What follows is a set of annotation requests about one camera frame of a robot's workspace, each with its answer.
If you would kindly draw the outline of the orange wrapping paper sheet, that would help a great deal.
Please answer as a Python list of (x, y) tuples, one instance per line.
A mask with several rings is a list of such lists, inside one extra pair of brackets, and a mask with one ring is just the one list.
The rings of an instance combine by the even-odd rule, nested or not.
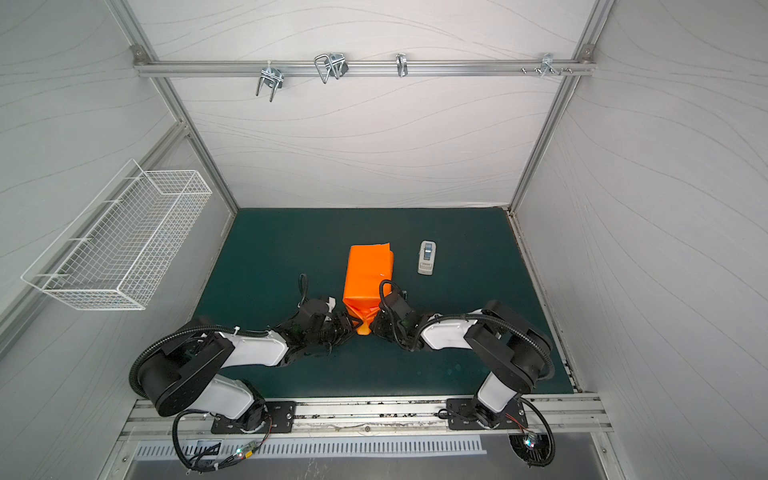
[(343, 303), (348, 314), (362, 322), (355, 328), (358, 335), (371, 333), (371, 324), (380, 311), (379, 286), (383, 280), (392, 279), (393, 267), (389, 243), (350, 247)]

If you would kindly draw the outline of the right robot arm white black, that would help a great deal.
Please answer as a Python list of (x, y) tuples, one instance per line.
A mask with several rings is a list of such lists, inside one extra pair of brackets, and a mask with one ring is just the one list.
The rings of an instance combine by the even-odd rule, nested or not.
[(494, 429), (510, 410), (522, 410), (523, 397), (556, 373), (552, 342), (516, 311), (500, 301), (464, 314), (419, 314), (391, 294), (371, 332), (406, 351), (461, 349), (472, 351), (488, 375), (465, 407), (446, 413), (480, 428)]

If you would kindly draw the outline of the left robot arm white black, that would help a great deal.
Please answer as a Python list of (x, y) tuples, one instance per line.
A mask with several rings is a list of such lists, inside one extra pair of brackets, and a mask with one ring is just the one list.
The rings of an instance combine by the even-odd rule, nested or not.
[(249, 422), (259, 393), (220, 372), (239, 366), (277, 368), (331, 353), (354, 333), (344, 314), (299, 315), (269, 330), (244, 330), (194, 319), (155, 341), (134, 361), (129, 385), (162, 417), (195, 410)]

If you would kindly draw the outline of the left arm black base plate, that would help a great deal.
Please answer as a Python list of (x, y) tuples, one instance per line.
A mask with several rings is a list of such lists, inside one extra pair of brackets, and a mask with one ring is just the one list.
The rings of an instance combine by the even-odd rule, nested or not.
[(212, 434), (290, 433), (297, 403), (294, 401), (265, 401), (257, 399), (240, 417), (229, 419), (217, 415)]

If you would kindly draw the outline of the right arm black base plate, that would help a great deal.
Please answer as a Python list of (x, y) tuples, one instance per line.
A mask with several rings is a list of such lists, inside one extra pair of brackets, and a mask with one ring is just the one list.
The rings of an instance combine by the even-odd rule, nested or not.
[(445, 406), (437, 412), (437, 416), (446, 420), (448, 428), (452, 431), (528, 429), (523, 404), (515, 399), (501, 412), (495, 413), (473, 398), (448, 398)]

